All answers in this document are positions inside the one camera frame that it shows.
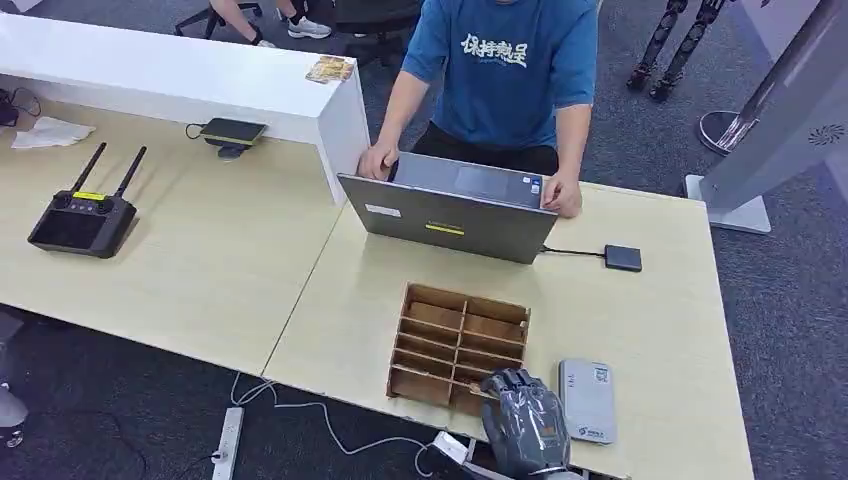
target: antenna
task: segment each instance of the antenna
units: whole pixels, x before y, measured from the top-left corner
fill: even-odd
[[[79,191],[82,188],[82,184],[85,183],[85,179],[88,178],[88,174],[91,173],[91,169],[94,168],[94,164],[97,163],[97,160],[100,158],[100,155],[103,153],[103,150],[106,150],[106,142],[100,144],[97,147],[97,151],[94,152],[94,155],[91,157],[91,160],[88,161],[88,165],[85,166],[82,173],[80,173],[80,177],[77,179],[77,183],[71,188],[71,192]]]
[[[135,160],[133,160],[132,165],[130,165],[130,169],[127,170],[127,174],[124,175],[124,179],[121,180],[121,184],[118,185],[118,189],[115,190],[115,197],[121,198],[124,195],[124,190],[126,190],[127,186],[129,186],[130,180],[132,180],[132,176],[135,175],[138,164],[141,163],[141,158],[144,157],[145,152],[147,152],[147,147],[141,147],[138,154],[135,156]]]

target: gray robotic hand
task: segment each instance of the gray robotic hand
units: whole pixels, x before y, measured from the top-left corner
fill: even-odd
[[[498,370],[480,385],[500,403],[483,405],[483,427],[501,473],[511,478],[580,479],[567,473],[571,443],[562,403],[526,370]]]

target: wooden organizer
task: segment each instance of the wooden organizer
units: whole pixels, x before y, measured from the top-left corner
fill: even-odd
[[[479,416],[479,385],[524,361],[530,309],[409,284],[386,394]]]

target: white cable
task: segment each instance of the white cable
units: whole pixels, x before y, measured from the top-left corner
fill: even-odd
[[[339,440],[339,437],[336,436],[336,432],[333,430],[333,426],[330,424],[330,414],[327,411],[327,405],[325,403],[323,403],[323,402],[309,402],[309,403],[296,403],[296,404],[277,403],[278,402],[277,391],[274,388],[274,385],[276,385],[277,382],[275,382],[273,380],[266,380],[263,383],[251,388],[250,390],[245,392],[241,397],[239,397],[238,400],[236,400],[235,399],[236,385],[238,385],[238,381],[239,381],[240,377],[241,377],[241,373],[236,372],[236,379],[233,381],[233,387],[230,389],[230,401],[233,403],[233,405],[235,405],[237,407],[243,407],[244,405],[247,405],[248,403],[252,402],[253,399],[258,397],[262,392],[264,392],[265,390],[270,388],[271,393],[274,394],[274,408],[302,408],[302,407],[312,407],[312,406],[321,407],[321,410],[324,411],[324,422],[327,424],[327,430],[329,430],[330,436],[333,437],[333,440],[336,442],[336,445],[339,447],[339,450],[341,450],[342,453],[344,453],[345,455],[356,455],[359,452],[362,452],[364,450],[368,450],[371,447],[376,447],[377,445],[382,445],[384,443],[396,442],[396,441],[409,442],[409,443],[413,443],[413,444],[415,444],[419,447],[418,451],[415,453],[415,463],[414,463],[415,470],[418,472],[418,475],[421,475],[424,478],[429,478],[429,477],[433,476],[432,472],[430,472],[430,473],[424,472],[424,471],[421,470],[421,467],[418,466],[419,457],[421,457],[421,454],[425,450],[427,450],[427,447],[432,445],[432,443],[425,445],[425,444],[419,442],[418,440],[415,440],[415,439],[412,439],[412,438],[389,437],[389,438],[384,438],[382,440],[377,440],[374,443],[369,443],[368,445],[363,445],[363,446],[361,446],[359,448],[355,448],[353,450],[348,450],[342,444],[341,440]]]

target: blue t-shirt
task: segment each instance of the blue t-shirt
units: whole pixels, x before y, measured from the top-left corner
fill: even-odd
[[[595,0],[425,0],[403,70],[432,83],[433,123],[495,147],[556,145],[555,109],[591,104]]]

